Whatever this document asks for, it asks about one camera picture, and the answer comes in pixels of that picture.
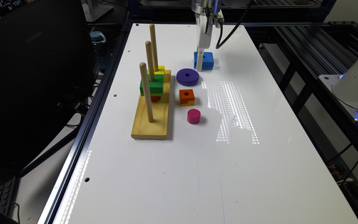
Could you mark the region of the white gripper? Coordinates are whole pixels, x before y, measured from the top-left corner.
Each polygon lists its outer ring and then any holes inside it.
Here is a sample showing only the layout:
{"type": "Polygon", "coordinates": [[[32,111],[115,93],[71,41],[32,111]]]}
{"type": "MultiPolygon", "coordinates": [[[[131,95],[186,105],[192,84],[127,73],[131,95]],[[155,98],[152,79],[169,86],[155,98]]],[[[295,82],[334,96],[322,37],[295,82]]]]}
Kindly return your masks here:
{"type": "Polygon", "coordinates": [[[203,67],[204,50],[210,47],[213,25],[215,25],[216,28],[221,28],[224,22],[224,16],[222,12],[218,12],[217,14],[212,14],[209,17],[207,17],[206,14],[196,13],[195,17],[197,25],[198,48],[196,70],[201,72],[203,67]]]}

